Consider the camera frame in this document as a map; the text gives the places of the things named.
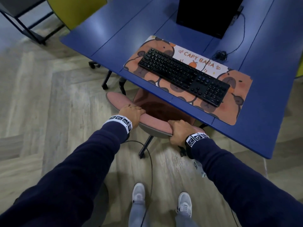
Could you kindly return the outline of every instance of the sneaker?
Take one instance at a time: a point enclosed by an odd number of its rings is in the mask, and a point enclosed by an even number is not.
[[[131,195],[131,199],[132,199],[133,203],[135,201],[144,202],[144,200],[145,200],[145,188],[144,188],[144,185],[142,183],[135,184],[132,195]]]
[[[188,214],[191,217],[191,199],[188,193],[182,192],[179,195],[177,212],[183,212],[183,214]]]

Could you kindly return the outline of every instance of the hand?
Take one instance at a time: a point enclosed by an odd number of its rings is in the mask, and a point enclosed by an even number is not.
[[[121,110],[119,111],[119,115],[128,118],[131,121],[133,128],[136,128],[139,125],[140,116],[145,112],[146,111],[141,107],[132,106],[128,104],[121,108]]]
[[[185,139],[189,135],[197,133],[196,130],[184,120],[169,120],[168,123],[172,126],[173,136],[169,139],[172,145],[184,146]]]

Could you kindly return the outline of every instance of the black keyboard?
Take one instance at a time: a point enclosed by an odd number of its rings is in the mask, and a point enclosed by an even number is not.
[[[151,48],[139,66],[218,107],[230,85]]]

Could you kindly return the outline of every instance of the herringbone wood floor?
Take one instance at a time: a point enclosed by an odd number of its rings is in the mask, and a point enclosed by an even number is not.
[[[62,45],[59,35],[47,47],[23,40],[0,56],[0,213],[116,113],[101,88],[107,70],[90,69],[89,60]],[[110,91],[120,91],[118,80],[115,74],[109,79]],[[132,98],[137,87],[127,82],[125,89]],[[299,200],[303,199],[302,103],[303,85],[297,80],[274,157],[266,161],[269,179]],[[214,130],[206,132],[265,175],[260,156]],[[147,137],[137,128],[130,139],[145,142]],[[106,226],[127,226],[136,182],[150,190],[150,161],[138,159],[140,149],[137,143],[123,144],[112,163],[105,181],[110,193]],[[200,226],[235,226],[214,184],[196,174],[191,161],[181,158],[168,140],[154,139],[149,149],[154,164],[153,195],[147,198],[152,226],[175,225],[173,210],[181,191],[191,195],[193,219]]]

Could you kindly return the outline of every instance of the navy blue sleeve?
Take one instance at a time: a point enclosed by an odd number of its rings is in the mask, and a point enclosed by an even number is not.
[[[213,140],[199,140],[191,151],[243,227],[302,226],[303,204]]]
[[[100,189],[127,131],[108,122],[62,163],[23,192],[0,216],[0,226],[80,227],[93,210]]]

